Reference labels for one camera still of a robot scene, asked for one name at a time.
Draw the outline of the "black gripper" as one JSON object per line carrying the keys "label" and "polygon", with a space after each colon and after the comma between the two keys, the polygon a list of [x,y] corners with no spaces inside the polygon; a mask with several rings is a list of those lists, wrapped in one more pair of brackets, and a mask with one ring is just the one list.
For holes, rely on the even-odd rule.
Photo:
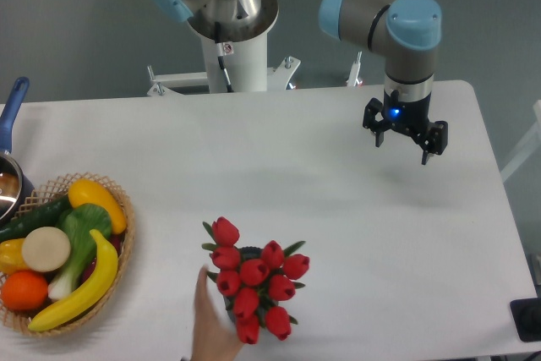
{"label": "black gripper", "polygon": [[389,129],[401,134],[416,134],[414,142],[422,150],[423,165],[431,156],[440,156],[448,145],[448,122],[430,122],[428,118],[431,94],[417,101],[401,101],[398,90],[385,90],[384,104],[372,98],[364,108],[363,127],[368,129],[379,148]]}

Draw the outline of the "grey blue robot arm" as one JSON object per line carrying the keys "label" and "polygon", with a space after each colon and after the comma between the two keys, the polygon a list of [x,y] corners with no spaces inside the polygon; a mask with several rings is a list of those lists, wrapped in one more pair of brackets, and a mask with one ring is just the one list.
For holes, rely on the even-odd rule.
{"label": "grey blue robot arm", "polygon": [[[267,35],[277,0],[152,0],[199,36],[213,93],[271,87]],[[442,13],[435,0],[322,0],[320,29],[385,59],[384,95],[364,109],[363,126],[377,144],[392,130],[411,138],[424,157],[443,153],[448,125],[429,120]]]}

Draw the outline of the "bare human hand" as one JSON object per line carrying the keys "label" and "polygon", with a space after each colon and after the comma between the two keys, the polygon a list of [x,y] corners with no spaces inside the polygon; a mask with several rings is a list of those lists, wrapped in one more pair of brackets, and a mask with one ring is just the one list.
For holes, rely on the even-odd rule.
{"label": "bare human hand", "polygon": [[234,360],[243,344],[220,321],[207,289],[206,266],[199,270],[194,293],[194,328],[191,360]]}

